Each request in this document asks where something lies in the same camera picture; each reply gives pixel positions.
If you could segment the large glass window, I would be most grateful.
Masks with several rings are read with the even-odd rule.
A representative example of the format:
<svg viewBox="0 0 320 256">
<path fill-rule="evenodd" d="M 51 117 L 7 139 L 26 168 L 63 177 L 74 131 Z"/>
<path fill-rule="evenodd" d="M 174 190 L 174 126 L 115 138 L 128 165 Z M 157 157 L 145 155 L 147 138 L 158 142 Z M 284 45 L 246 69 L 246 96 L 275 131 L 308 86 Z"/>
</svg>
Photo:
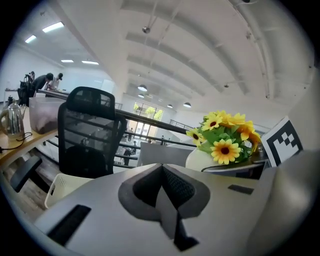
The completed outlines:
<svg viewBox="0 0 320 256">
<path fill-rule="evenodd" d="M 163 115 L 162 109 L 138 101 L 134 103 L 132 112 L 135 115 L 156 121 L 160 121 Z"/>
</svg>

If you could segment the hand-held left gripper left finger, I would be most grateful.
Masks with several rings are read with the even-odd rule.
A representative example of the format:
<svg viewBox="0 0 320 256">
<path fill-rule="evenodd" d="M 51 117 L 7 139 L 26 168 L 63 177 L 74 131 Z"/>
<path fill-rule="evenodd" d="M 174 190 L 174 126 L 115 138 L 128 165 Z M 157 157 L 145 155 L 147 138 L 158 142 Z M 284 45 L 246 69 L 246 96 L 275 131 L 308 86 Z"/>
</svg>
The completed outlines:
<svg viewBox="0 0 320 256">
<path fill-rule="evenodd" d="M 135 218 L 119 201 L 120 185 L 149 168 L 150 164 L 85 183 L 48 208 L 35 226 L 48 235 L 75 206 L 86 206 L 90 212 L 66 243 L 66 249 L 84 256 L 179 255 L 159 222 Z"/>
</svg>

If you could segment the group of ceiling light panels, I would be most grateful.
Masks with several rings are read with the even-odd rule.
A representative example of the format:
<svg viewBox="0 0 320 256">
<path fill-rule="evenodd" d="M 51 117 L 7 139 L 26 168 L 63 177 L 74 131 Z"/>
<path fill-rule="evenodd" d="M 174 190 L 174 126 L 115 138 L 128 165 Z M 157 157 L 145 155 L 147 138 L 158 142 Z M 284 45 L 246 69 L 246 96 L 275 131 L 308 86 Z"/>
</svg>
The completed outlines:
<svg viewBox="0 0 320 256">
<path fill-rule="evenodd" d="M 61 21 L 37 30 L 25 38 L 24 43 L 36 53 L 59 64 L 99 65 Z"/>
</svg>

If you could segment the black mesh office chair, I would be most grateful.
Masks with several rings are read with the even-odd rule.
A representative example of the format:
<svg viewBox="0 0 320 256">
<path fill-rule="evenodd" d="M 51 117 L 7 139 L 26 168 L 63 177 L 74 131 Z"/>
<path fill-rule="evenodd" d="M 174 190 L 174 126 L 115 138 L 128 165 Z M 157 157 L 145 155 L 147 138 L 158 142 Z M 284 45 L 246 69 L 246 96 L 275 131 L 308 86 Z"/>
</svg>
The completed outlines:
<svg viewBox="0 0 320 256">
<path fill-rule="evenodd" d="M 53 117 L 47 123 L 57 127 L 60 172 L 91 179 L 113 174 L 127 121 L 116 114 L 111 93 L 77 87 Z"/>
</svg>

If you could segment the steel kettle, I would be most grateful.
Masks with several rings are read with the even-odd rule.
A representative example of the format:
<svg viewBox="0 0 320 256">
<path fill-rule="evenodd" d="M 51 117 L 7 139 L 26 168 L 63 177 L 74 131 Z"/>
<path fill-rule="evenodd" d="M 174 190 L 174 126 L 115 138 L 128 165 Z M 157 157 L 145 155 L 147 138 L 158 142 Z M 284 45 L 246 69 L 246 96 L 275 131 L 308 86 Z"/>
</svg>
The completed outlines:
<svg viewBox="0 0 320 256">
<path fill-rule="evenodd" d="M 9 140 L 21 139 L 25 134 L 21 108 L 15 100 L 0 114 L 0 130 Z"/>
</svg>

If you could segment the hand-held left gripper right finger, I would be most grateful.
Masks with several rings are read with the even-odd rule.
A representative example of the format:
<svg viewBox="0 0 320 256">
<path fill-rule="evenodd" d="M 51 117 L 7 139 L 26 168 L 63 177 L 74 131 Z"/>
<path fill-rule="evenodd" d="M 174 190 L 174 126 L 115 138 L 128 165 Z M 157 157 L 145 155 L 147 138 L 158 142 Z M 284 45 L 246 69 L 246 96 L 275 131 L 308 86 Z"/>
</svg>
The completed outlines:
<svg viewBox="0 0 320 256">
<path fill-rule="evenodd" d="M 206 245 L 222 237 L 240 215 L 258 182 L 161 166 L 161 227 L 170 241 L 161 244 L 161 256 L 179 253 L 212 255 Z"/>
</svg>

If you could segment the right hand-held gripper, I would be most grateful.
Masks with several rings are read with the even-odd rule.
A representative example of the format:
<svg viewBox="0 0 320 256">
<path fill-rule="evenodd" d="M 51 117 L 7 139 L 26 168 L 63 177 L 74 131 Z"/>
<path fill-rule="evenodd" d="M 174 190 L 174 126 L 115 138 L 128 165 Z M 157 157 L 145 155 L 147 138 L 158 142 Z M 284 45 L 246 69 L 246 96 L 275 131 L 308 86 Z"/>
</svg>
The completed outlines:
<svg viewBox="0 0 320 256">
<path fill-rule="evenodd" d="M 256 156 L 253 155 L 252 162 L 210 166 L 202 169 L 201 172 L 258 180 L 265 169 L 270 166 L 277 167 L 303 150 L 300 138 L 288 116 L 262 135 L 261 145 L 263 152 Z"/>
</svg>

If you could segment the translucent plastic container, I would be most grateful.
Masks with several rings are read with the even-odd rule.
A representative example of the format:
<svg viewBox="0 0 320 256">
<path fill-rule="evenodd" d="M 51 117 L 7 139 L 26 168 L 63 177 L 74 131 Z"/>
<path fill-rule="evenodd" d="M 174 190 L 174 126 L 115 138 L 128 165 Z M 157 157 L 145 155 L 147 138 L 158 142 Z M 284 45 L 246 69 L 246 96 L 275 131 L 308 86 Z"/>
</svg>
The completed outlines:
<svg viewBox="0 0 320 256">
<path fill-rule="evenodd" d="M 38 134 L 46 134 L 58 128 L 58 111 L 64 99 L 54 97 L 30 97 L 30 127 Z"/>
</svg>

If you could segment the yellow sunflower bouquet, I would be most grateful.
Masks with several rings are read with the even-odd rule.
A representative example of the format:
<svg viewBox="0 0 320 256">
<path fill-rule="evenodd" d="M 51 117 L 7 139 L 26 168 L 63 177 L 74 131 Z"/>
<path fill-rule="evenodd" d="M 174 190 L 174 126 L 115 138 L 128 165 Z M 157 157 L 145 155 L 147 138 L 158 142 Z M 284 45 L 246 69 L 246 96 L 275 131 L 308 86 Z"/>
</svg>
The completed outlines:
<svg viewBox="0 0 320 256">
<path fill-rule="evenodd" d="M 225 110 L 209 112 L 198 127 L 186 131 L 196 145 L 185 167 L 201 172 L 205 168 L 244 162 L 256 152 L 261 136 L 245 114 Z"/>
</svg>

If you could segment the black metal railing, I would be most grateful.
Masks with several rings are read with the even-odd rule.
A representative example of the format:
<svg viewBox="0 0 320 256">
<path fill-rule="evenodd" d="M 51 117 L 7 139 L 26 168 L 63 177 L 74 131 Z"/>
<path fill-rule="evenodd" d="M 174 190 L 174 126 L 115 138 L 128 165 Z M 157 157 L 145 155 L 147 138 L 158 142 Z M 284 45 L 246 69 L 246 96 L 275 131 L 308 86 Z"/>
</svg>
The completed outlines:
<svg viewBox="0 0 320 256">
<path fill-rule="evenodd" d="M 63 99 L 66 100 L 69 93 L 64 93 L 64 92 L 57 92 L 57 91 L 48 91 L 48 90 L 39 90 L 38 93 L 42 93 L 45 94 L 46 97 L 52 97 L 52 98 L 57 98 L 57 99 Z M 140 123 L 144 123 L 144 124 L 148 124 L 150 125 L 150 127 L 157 127 L 158 129 L 163 129 L 165 131 L 169 131 L 170 133 L 172 133 L 173 135 L 175 133 L 178 134 L 186 134 L 186 130 L 184 128 L 178 127 L 178 126 L 174 126 L 165 122 L 161 122 L 158 120 L 154 120 L 154 119 L 150 119 L 144 116 L 140 116 L 140 115 L 136 115 L 127 111 L 123 111 L 121 110 L 122 104 L 121 103 L 115 103 L 115 113 L 118 115 L 123 116 L 127 121 L 135 121 L 135 122 L 140 122 Z M 134 132 L 130 132 L 129 130 L 124 132 L 127 135 L 131 135 L 132 137 L 137 136 L 139 138 L 145 138 L 145 139 L 151 139 L 154 141 L 158 141 L 158 142 L 166 142 L 169 143 L 170 145 L 181 145 L 183 149 L 194 149 L 196 146 L 191 144 L 191 143 L 184 143 L 184 142 L 178 142 L 178 141 L 173 141 L 173 140 L 169 140 L 169 139 L 162 139 L 160 137 L 156 137 L 156 136 L 149 136 L 149 135 L 143 135 L 138 134 L 138 133 L 134 133 Z M 126 168 L 126 169 L 130 169 L 133 168 L 133 166 L 131 165 L 125 165 L 124 164 L 124 160 L 138 160 L 137 157 L 134 156 L 125 156 L 125 155 L 120 155 L 120 154 L 116 154 L 115 158 L 114 158 L 114 166 L 115 167 L 119 167 L 119 168 Z"/>
</svg>

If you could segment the cream perforated plastic basket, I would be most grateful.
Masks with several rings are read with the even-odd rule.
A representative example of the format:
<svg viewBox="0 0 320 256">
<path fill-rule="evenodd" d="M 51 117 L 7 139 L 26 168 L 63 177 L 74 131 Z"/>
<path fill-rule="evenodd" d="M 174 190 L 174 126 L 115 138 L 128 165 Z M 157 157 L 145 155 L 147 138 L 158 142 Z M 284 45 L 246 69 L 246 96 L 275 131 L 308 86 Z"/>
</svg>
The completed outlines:
<svg viewBox="0 0 320 256">
<path fill-rule="evenodd" d="M 92 178 L 77 177 L 64 173 L 57 174 L 46 195 L 44 201 L 45 207 L 47 209 L 52 207 L 62 198 L 92 180 Z"/>
</svg>

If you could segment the wooden desk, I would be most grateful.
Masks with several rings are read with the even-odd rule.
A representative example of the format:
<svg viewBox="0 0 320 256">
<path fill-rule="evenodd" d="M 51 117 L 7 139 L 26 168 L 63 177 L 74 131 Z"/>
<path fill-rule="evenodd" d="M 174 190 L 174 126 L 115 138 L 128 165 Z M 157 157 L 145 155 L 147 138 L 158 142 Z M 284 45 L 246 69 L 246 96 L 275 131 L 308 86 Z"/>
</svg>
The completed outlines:
<svg viewBox="0 0 320 256">
<path fill-rule="evenodd" d="M 38 146 L 40 143 L 55 137 L 58 134 L 58 130 L 51 130 L 44 134 L 39 134 L 32 130 L 30 125 L 29 108 L 26 107 L 23 118 L 24 130 L 27 133 L 27 137 L 24 142 L 17 141 L 16 139 L 9 139 L 4 133 L 0 132 L 0 147 L 4 149 L 0 153 L 0 170 L 4 170 L 11 163 L 13 163 L 19 157 L 29 152 L 31 149 Z"/>
</svg>

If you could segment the distant metal railing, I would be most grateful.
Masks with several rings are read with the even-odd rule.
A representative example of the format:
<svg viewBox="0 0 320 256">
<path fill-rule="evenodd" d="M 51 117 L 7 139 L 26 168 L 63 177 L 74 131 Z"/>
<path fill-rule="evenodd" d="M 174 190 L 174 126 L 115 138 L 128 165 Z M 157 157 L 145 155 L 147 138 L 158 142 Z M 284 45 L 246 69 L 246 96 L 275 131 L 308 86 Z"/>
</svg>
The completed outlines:
<svg viewBox="0 0 320 256">
<path fill-rule="evenodd" d="M 185 129 L 185 130 L 190 130 L 190 129 L 195 128 L 194 126 L 190 126 L 190 125 L 178 122 L 178 121 L 173 120 L 173 119 L 170 120 L 169 124 L 172 125 L 172 126 L 178 127 L 178 128 Z"/>
</svg>

